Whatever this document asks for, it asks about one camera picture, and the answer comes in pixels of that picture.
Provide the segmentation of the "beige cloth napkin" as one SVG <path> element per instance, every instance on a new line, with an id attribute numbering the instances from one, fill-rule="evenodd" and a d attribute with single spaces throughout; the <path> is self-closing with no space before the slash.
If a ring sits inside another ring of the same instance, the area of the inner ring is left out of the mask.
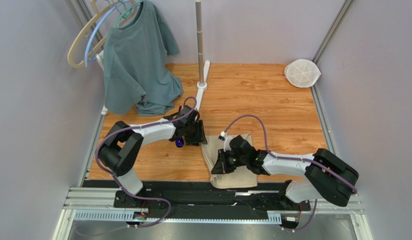
<path id="1" fill-rule="evenodd" d="M 201 144 L 203 158 L 210 174 L 210 183 L 217 189 L 252 188 L 258 185 L 257 175 L 236 159 L 229 151 L 229 142 L 207 135 Z"/>

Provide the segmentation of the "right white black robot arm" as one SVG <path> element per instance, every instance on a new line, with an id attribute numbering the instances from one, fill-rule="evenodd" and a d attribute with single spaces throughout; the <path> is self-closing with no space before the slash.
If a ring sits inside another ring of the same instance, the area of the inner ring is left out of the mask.
<path id="1" fill-rule="evenodd" d="M 339 206 L 347 206 L 358 191 L 359 173 L 325 148 L 304 155 L 281 154 L 255 149 L 241 135 L 220 137 L 224 146 L 217 149 L 213 175 L 225 175 L 245 167 L 256 175 L 290 175 L 304 177 L 289 180 L 279 193 L 294 203 L 324 198 Z"/>

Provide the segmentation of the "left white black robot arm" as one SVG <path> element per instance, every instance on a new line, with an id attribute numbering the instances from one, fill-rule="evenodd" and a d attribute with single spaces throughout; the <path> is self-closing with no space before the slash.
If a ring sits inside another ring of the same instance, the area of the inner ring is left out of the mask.
<path id="1" fill-rule="evenodd" d="M 179 139 L 188 146 L 207 144 L 199 112 L 187 105 L 174 114 L 144 125 L 116 122 L 97 147 L 95 156 L 124 190 L 136 195 L 143 188 L 133 170 L 140 149 L 161 140 L 177 142 Z"/>

